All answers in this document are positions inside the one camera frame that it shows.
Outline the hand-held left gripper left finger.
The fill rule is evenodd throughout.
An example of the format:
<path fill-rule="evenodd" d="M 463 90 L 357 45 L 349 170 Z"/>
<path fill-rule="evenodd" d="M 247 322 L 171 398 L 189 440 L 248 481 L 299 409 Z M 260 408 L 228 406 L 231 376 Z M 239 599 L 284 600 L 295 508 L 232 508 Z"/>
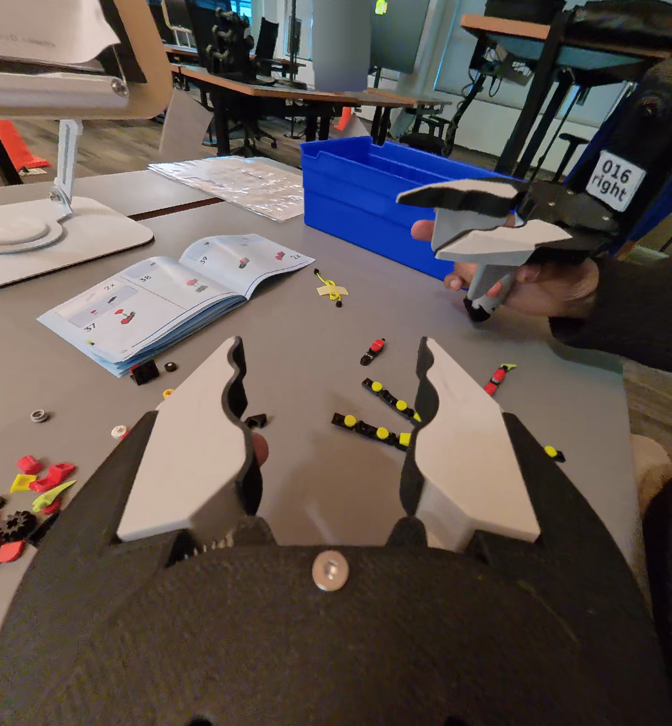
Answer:
<path fill-rule="evenodd" d="M 246 374 L 242 339 L 228 338 L 158 406 L 120 540 L 186 530 L 210 544 L 258 513 L 263 481 L 242 419 Z"/>

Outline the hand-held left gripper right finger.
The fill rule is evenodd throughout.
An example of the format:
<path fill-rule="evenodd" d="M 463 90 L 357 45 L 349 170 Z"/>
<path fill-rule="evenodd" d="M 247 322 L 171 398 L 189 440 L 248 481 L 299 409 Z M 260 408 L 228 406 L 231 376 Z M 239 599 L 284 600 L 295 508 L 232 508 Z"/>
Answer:
<path fill-rule="evenodd" d="M 540 526 L 502 408 L 435 339 L 423 337 L 417 353 L 404 512 L 434 549 L 463 552 L 477 532 L 535 543 Z"/>

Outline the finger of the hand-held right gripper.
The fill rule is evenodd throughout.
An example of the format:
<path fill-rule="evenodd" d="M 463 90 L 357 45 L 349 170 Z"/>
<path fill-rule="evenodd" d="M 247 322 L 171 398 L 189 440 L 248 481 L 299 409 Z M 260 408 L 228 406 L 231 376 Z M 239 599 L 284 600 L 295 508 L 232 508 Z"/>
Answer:
<path fill-rule="evenodd" d="M 539 247 L 573 239 L 567 230 L 542 220 L 488 227 L 505 221 L 472 211 L 438 209 L 431 241 L 434 257 L 452 262 L 524 263 Z"/>
<path fill-rule="evenodd" d="M 526 184 L 502 178 L 465 178 L 400 193 L 396 203 L 434 211 L 469 212 L 505 219 L 526 194 Z"/>

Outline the person's right forearm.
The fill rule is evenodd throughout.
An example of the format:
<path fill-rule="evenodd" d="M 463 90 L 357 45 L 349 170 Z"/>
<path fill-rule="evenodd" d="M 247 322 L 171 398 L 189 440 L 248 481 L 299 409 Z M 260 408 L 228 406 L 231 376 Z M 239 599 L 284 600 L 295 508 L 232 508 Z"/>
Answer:
<path fill-rule="evenodd" d="M 646 264 L 601 259 L 589 311 L 549 318 L 552 335 L 672 373 L 672 256 Z"/>

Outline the red lego assembly with claw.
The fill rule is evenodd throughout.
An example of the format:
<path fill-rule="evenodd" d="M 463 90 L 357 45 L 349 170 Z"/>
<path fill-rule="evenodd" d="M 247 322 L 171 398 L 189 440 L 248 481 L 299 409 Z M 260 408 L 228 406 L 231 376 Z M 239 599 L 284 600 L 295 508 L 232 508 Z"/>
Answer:
<path fill-rule="evenodd" d="M 515 364 L 500 365 L 492 374 L 490 380 L 483 387 L 483 390 L 486 392 L 486 394 L 490 397 L 493 397 L 497 392 L 499 386 L 502 385 L 507 374 L 515 368 L 517 368 L 517 365 Z"/>

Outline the black lego leg yellow studs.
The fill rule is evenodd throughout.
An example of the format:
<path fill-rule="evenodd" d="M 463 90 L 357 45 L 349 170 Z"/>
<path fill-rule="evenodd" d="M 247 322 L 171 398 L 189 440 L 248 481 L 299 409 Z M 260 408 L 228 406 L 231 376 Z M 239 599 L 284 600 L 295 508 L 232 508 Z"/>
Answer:
<path fill-rule="evenodd" d="M 344 431 L 355 433 L 370 441 L 380 442 L 399 451 L 409 449 L 412 440 L 411 433 L 391 432 L 384 427 L 376 427 L 358 420 L 352 414 L 333 413 L 331 423 Z"/>
<path fill-rule="evenodd" d="M 422 422 L 422 419 L 419 416 L 418 412 L 412 406 L 410 406 L 403 399 L 392 395 L 392 393 L 388 389 L 386 389 L 380 382 L 371 380 L 370 378 L 365 378 L 362 381 L 361 385 L 369 393 L 376 396 L 378 400 L 387 405 L 390 410 L 394 411 L 408 422 L 411 422 L 412 424 Z"/>

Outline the lego instruction booklet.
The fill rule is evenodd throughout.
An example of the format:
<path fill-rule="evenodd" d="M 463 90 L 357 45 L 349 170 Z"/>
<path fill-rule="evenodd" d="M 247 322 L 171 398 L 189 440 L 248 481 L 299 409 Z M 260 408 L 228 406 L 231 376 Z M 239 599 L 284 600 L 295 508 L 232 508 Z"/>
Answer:
<path fill-rule="evenodd" d="M 258 234 L 193 242 L 180 256 L 156 256 L 43 313 L 46 329 L 115 377 L 158 356 L 246 304 L 274 277 L 313 258 Z"/>

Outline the pile of loose lego pieces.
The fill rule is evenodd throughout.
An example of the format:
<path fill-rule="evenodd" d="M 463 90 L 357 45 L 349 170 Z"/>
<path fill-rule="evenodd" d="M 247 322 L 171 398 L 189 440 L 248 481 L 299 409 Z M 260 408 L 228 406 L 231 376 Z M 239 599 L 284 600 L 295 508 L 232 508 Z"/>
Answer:
<path fill-rule="evenodd" d="M 0 566 L 39 546 L 76 484 L 78 470 L 71 462 L 48 464 L 33 455 L 21 457 L 15 467 L 10 487 L 0 492 Z"/>

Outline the person's right hand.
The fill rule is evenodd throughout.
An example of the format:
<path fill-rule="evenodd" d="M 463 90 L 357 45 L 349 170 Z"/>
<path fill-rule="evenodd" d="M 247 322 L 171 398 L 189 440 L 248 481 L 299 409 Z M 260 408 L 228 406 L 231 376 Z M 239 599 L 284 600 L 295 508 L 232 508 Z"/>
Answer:
<path fill-rule="evenodd" d="M 429 242 L 434 222 L 419 220 L 412 225 L 414 240 Z M 444 279 L 449 290 L 468 287 L 476 264 L 456 262 Z M 503 304 L 516 312 L 542 318 L 585 319 L 595 303 L 599 268 L 592 259 L 580 266 L 560 263 L 525 265 L 516 271 L 515 281 Z"/>

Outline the blue plastic bin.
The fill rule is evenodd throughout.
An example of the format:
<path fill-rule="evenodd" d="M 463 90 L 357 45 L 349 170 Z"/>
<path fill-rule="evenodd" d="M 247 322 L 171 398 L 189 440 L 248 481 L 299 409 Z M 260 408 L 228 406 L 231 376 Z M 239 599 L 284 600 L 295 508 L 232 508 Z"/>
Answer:
<path fill-rule="evenodd" d="M 463 178 L 509 179 L 493 171 L 370 136 L 304 142 L 301 146 L 304 222 L 430 277 L 451 272 L 426 242 L 412 238 L 434 210 L 399 205 L 397 196 L 432 183 Z"/>

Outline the wooden desk with black legs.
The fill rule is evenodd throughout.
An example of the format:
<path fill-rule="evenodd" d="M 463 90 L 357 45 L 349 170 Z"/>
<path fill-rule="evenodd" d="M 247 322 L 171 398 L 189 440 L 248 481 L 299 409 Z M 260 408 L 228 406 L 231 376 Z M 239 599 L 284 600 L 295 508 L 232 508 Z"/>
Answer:
<path fill-rule="evenodd" d="M 670 50 L 567 35 L 574 11 L 559 13 L 550 25 L 464 14 L 461 28 L 479 45 L 502 46 L 517 59 L 532 62 L 533 76 L 522 111 L 495 166 L 499 174 L 524 178 L 570 92 L 590 91 L 619 82 L 635 83 Z"/>

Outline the grey computer monitor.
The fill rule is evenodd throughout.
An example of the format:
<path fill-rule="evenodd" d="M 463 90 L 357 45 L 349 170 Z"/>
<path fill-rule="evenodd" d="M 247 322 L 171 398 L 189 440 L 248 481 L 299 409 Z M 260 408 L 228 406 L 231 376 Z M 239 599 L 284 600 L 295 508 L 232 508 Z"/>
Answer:
<path fill-rule="evenodd" d="M 371 2 L 370 65 L 411 74 L 430 1 Z"/>

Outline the long wooden office desk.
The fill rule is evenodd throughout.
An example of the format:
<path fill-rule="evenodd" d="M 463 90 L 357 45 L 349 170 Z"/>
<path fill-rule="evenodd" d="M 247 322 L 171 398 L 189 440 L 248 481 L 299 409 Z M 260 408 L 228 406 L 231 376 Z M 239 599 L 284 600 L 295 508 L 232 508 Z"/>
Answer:
<path fill-rule="evenodd" d="M 318 92 L 309 88 L 292 88 L 285 85 L 255 85 L 242 83 L 210 74 L 206 69 L 172 63 L 173 79 L 185 85 L 195 84 L 201 91 L 205 109 L 212 115 L 211 126 L 214 144 L 219 156 L 232 154 L 228 111 L 243 104 L 253 105 L 256 100 L 277 102 L 285 106 L 286 115 L 305 119 L 307 141 L 327 140 L 331 120 L 341 115 L 343 109 L 373 107 L 375 116 L 371 136 L 375 144 L 387 140 L 392 109 L 413 110 L 422 113 L 441 112 L 450 101 L 432 95 L 399 95 L 381 88 L 367 88 L 362 92 Z"/>

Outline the black office chair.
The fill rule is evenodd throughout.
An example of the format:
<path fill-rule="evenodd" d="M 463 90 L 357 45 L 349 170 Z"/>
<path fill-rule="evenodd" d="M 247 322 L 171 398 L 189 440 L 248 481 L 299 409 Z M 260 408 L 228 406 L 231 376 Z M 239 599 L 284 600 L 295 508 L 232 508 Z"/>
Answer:
<path fill-rule="evenodd" d="M 262 17 L 258 40 L 253 41 L 252 36 L 245 35 L 247 28 L 243 24 L 232 26 L 226 43 L 226 59 L 222 61 L 227 74 L 244 84 L 264 85 L 266 82 L 259 77 L 271 77 L 278 29 L 278 23 Z M 226 106 L 231 120 L 242 125 L 246 144 L 255 147 L 255 141 L 267 137 L 271 146 L 277 147 L 276 139 L 259 126 L 263 109 L 261 101 L 230 92 Z"/>

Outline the white stand base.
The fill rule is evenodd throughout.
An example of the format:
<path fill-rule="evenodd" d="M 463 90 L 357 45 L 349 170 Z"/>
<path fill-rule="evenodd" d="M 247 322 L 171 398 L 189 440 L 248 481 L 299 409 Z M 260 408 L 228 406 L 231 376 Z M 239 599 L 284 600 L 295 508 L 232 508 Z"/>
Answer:
<path fill-rule="evenodd" d="M 166 109 L 170 66 L 143 1 L 100 2 L 120 39 L 95 59 L 54 65 L 0 58 L 0 120 L 59 122 L 57 172 L 47 195 L 0 204 L 0 288 L 138 248 L 148 228 L 95 200 L 74 195 L 77 143 L 85 120 L 141 120 Z M 0 140 L 0 177 L 20 185 Z"/>

